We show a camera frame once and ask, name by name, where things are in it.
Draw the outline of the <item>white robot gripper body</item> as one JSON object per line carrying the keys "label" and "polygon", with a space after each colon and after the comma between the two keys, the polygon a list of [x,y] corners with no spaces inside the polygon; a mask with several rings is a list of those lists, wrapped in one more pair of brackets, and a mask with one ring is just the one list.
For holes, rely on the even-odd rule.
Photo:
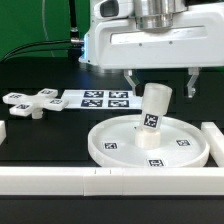
{"label": "white robot gripper body", "polygon": [[92,3],[79,61],[102,69],[224,66],[224,3]]}

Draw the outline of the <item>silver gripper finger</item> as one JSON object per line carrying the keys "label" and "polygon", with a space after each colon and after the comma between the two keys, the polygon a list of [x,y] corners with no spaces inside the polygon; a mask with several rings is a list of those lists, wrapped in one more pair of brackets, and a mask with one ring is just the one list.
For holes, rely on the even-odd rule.
{"label": "silver gripper finger", "polygon": [[132,88],[132,92],[134,96],[142,96],[143,95],[143,86],[135,75],[134,70],[125,70],[124,77]]}
{"label": "silver gripper finger", "polygon": [[188,75],[190,76],[190,79],[187,83],[187,94],[189,98],[192,98],[196,93],[194,85],[199,77],[199,74],[200,74],[199,67],[191,67],[188,69]]}

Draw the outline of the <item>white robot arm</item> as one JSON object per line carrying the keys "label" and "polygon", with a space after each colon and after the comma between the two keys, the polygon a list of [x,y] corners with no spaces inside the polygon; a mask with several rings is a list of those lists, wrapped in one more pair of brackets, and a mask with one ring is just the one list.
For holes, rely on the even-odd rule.
{"label": "white robot arm", "polygon": [[138,69],[186,68],[189,97],[203,67],[224,66],[224,2],[92,0],[79,62],[100,72],[122,71],[135,94]]}

